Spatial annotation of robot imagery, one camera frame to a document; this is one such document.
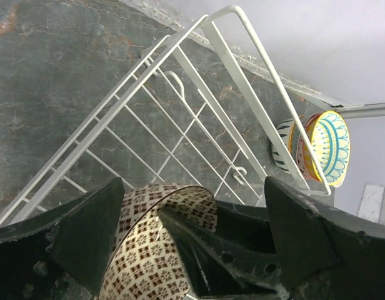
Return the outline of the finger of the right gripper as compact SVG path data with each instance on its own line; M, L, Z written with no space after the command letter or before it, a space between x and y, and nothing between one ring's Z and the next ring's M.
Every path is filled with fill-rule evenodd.
M268 210L216 201L216 234L243 248L265 254L276 254Z
M276 254L243 248L175 209L159 218L173 238L190 287L197 296L275 296L281 270Z

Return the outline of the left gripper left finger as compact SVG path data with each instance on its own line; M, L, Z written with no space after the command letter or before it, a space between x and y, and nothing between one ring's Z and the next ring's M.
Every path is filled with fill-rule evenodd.
M124 185L0 228L0 299L94 299L115 240Z

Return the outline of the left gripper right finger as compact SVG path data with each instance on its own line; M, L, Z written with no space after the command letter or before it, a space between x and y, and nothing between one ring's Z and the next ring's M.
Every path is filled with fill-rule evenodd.
M385 225L307 196L275 177L266 208L293 299L385 299Z

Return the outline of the maroon tile pattern bowl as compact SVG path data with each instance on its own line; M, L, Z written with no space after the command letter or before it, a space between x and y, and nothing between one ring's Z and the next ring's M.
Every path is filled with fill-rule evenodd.
M215 231L216 202L202 186L148 184L126 193L98 299L184 299L190 284L174 241L157 216L166 205Z

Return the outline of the white wire dish rack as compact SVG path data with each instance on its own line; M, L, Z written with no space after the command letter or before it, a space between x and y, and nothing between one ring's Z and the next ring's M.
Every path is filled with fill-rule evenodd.
M172 30L119 1L0 1L0 226L120 177L201 184L218 199L263 206L263 177L299 183L219 56L173 55Z

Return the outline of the yellow sun pattern bowl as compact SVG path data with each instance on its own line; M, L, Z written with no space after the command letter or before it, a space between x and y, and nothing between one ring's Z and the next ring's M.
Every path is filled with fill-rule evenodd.
M307 121L305 127L327 183L335 188L341 186L351 150L345 120L335 111L326 111L315 115L312 121Z

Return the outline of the white bowl dark diamond pattern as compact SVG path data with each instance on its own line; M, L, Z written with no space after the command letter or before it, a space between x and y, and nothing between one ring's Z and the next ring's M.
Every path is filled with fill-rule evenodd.
M313 143L314 127L318 117L319 117L319 114L314 115L311 119L308 119L304 123L306 134L311 143ZM296 153L296 162L299 170L301 171L301 174L304 176L305 179L310 179L315 181L319 180L318 175L316 173L316 167L309 153L309 148L306 146L302 136L299 136L297 153Z

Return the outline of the grey dotted bowl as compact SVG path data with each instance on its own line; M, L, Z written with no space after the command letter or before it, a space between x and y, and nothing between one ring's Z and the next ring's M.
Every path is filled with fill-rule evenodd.
M288 148L294 160L296 160L296 153L298 150L298 142L299 142L300 135L301 133L298 129L298 126L296 125L296 122L292 120L291 132L290 132L289 141L288 141Z

